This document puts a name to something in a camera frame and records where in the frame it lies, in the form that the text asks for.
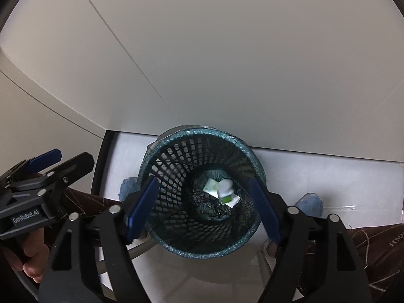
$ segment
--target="metal rivet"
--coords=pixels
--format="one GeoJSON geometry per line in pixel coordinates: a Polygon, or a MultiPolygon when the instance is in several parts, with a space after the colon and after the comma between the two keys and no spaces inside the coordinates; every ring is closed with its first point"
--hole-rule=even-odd
{"type": "Polygon", "coordinates": [[[119,205],[113,205],[110,207],[110,213],[111,214],[116,214],[121,211],[121,207],[119,205]]]}
{"type": "Polygon", "coordinates": [[[70,221],[76,221],[78,219],[78,213],[73,212],[72,214],[69,215],[69,220],[70,221]]]}
{"type": "Polygon", "coordinates": [[[299,214],[299,209],[296,206],[289,206],[288,213],[292,215],[299,214]]]}
{"type": "Polygon", "coordinates": [[[329,218],[330,218],[330,220],[331,220],[332,222],[339,222],[339,220],[340,220],[339,216],[336,215],[336,214],[330,214],[330,215],[329,215],[329,218]]]}
{"type": "Polygon", "coordinates": [[[43,196],[46,193],[46,189],[41,189],[40,191],[38,191],[37,195],[39,197],[43,196]]]}

